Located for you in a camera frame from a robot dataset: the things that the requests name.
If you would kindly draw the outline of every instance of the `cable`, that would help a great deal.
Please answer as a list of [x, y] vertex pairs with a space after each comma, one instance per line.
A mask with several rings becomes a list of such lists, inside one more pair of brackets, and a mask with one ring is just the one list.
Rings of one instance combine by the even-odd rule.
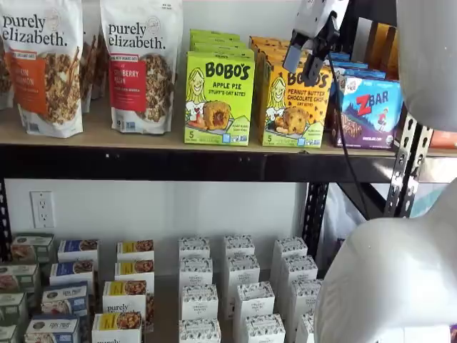
[[341, 136], [341, 144], [343, 145], [344, 157], [346, 158], [346, 163], [348, 165], [349, 171], [352, 174], [354, 184], [356, 184], [358, 195], [360, 196], [360, 199], [362, 201], [363, 210], [365, 211], [365, 218], [367, 220], [369, 220], [370, 216], [368, 215], [368, 207], [366, 206], [365, 198], [363, 197], [363, 192], [362, 192], [360, 182], [358, 181], [357, 175], [354, 171], [354, 168], [352, 167], [351, 159], [349, 158], [348, 148], [346, 147], [346, 138], [344, 137], [344, 134], [343, 134], [343, 121], [341, 120], [340, 86], [338, 83], [338, 79], [336, 78], [336, 73], [335, 73], [335, 69], [333, 67], [333, 61], [331, 59], [330, 54], [328, 54], [328, 61], [330, 62], [330, 69], [331, 69], [331, 73], [333, 74], [333, 82], [335, 82], [335, 86], [336, 86], [336, 111], [338, 112], [338, 116], [336, 116], [336, 117], [338, 120], [338, 128], [339, 128], [340, 136]]

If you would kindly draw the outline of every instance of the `cranberry pecan granola bag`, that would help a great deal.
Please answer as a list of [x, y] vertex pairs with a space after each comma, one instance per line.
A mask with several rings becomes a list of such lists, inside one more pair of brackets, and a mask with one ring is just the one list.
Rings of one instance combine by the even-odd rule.
[[22, 124], [29, 134], [83, 131], [81, 0], [0, 0], [1, 37]]
[[181, 0], [101, 0], [109, 52], [112, 128], [170, 131], [176, 60], [181, 45]]

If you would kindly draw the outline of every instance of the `bobo's box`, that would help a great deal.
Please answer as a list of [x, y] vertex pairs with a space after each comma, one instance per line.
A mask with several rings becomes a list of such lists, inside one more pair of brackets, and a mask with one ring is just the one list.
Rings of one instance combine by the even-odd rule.
[[184, 141], [248, 145], [254, 60], [222, 53], [187, 53]]
[[[400, 83], [353, 76], [342, 76], [338, 80], [346, 146], [390, 149], [403, 106]], [[337, 115], [334, 111], [332, 138], [336, 146], [341, 146]]]

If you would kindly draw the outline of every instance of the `white wall outlet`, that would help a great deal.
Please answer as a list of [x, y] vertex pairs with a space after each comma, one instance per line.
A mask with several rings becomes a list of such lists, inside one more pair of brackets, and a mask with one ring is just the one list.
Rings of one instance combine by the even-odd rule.
[[55, 227], [54, 200], [52, 192], [30, 192], [31, 207], [34, 213], [34, 224], [37, 229]]

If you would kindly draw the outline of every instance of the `cinnamon granola bag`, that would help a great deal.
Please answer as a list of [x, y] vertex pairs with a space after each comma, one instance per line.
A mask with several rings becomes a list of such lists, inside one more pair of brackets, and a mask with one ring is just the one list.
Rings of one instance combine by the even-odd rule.
[[81, 0], [0, 0], [0, 20], [27, 133], [66, 138], [82, 132]]
[[101, 0], [109, 52], [112, 128], [170, 131], [176, 60], [181, 45], [181, 0]]

